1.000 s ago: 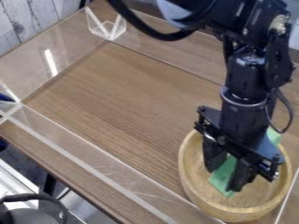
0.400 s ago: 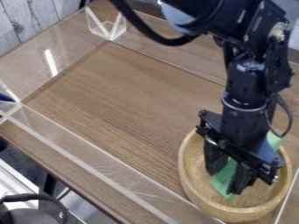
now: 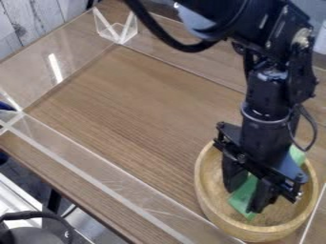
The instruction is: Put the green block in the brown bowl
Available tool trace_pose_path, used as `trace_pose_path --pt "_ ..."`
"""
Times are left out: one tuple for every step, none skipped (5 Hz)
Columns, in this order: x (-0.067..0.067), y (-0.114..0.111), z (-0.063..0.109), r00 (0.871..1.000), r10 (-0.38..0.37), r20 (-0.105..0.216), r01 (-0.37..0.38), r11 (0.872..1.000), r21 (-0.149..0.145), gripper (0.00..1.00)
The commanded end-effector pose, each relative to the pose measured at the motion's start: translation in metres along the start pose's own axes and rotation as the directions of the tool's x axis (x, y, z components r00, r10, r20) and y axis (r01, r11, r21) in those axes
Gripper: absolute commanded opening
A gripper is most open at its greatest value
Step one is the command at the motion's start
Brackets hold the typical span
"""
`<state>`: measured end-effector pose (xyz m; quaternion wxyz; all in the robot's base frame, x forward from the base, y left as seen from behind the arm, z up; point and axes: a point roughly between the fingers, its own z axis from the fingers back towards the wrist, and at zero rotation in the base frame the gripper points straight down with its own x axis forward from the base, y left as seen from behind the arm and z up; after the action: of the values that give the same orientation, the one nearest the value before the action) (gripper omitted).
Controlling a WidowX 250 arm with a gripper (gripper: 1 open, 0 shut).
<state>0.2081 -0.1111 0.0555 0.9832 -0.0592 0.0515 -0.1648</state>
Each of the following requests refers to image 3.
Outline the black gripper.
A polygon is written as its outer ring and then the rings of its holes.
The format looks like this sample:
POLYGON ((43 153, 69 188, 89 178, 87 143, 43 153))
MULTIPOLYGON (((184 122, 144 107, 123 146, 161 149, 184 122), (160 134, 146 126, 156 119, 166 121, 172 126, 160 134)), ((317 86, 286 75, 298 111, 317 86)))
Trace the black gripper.
POLYGON ((261 214, 282 196, 294 203, 309 177, 296 162, 286 161, 301 118, 298 107, 261 112, 249 103, 241 104, 242 124, 217 124, 214 147, 222 152, 224 183, 233 193, 249 174, 258 178, 246 212, 261 214))

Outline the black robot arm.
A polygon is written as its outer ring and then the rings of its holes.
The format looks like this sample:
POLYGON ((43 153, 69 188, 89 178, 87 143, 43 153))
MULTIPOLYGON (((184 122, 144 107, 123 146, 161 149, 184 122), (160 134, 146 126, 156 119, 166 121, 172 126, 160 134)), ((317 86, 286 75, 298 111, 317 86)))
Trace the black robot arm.
POLYGON ((217 124, 214 147, 224 153, 224 182, 236 192, 250 175, 258 179, 246 210, 261 213, 282 196, 294 202, 308 175, 290 159, 304 103, 315 97, 313 25, 290 0, 177 0, 185 27, 201 38, 186 45, 165 31, 141 0, 123 0, 152 33, 184 52, 232 40, 242 50, 248 83, 242 124, 217 124))

